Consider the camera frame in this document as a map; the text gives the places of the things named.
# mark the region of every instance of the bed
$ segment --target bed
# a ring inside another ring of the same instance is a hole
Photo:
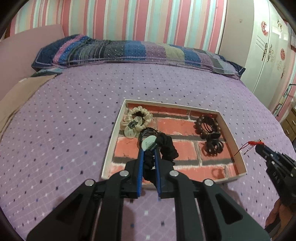
[[[124,99],[217,110],[238,146],[262,139],[296,158],[280,124],[240,80],[148,63],[65,69],[25,103],[0,144],[0,207],[23,239],[84,180],[99,180]],[[278,196],[264,160],[254,150],[243,157],[248,174],[222,188],[263,226]],[[122,240],[176,240],[174,201],[144,190],[125,200],[122,224]]]

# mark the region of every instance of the long patchwork pillow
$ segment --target long patchwork pillow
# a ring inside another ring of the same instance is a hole
[[[32,67],[38,71],[106,62],[175,65],[208,70],[234,79],[239,79],[245,71],[224,57],[204,50],[142,41],[97,40],[81,34],[65,37],[42,48]]]

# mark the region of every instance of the blue gripper pad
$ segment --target blue gripper pad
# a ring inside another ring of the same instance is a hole
[[[144,151],[143,149],[140,149],[141,155],[140,155],[140,163],[139,163],[139,172],[138,172],[138,178],[137,178],[137,196],[141,196],[142,191],[142,178],[143,178],[143,165],[144,165]]]
[[[159,172],[159,165],[158,165],[158,156],[157,156],[157,150],[154,150],[154,159],[155,159],[155,170],[156,170],[156,189],[158,196],[160,196],[160,172]]]

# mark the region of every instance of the white wardrobe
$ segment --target white wardrobe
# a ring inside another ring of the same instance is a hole
[[[246,68],[242,82],[267,108],[282,80],[290,36],[269,0],[228,0],[219,54]]]

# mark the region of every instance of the box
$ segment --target box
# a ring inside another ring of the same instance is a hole
[[[120,123],[129,109],[138,106],[146,108],[153,114],[149,127],[172,137],[174,146],[179,153],[179,157],[175,159],[175,170],[196,181],[210,178],[216,183],[233,181],[246,175],[247,169],[240,152],[234,156],[239,148],[218,111],[126,99],[119,111],[111,135],[102,170],[103,179],[108,179],[112,174],[123,170],[127,161],[137,159],[138,139],[124,137]],[[213,116],[221,127],[221,140],[224,143],[224,149],[217,156],[206,153],[205,140],[202,140],[195,132],[194,122],[202,114]],[[143,184],[146,187],[153,186],[145,180],[143,180]]]

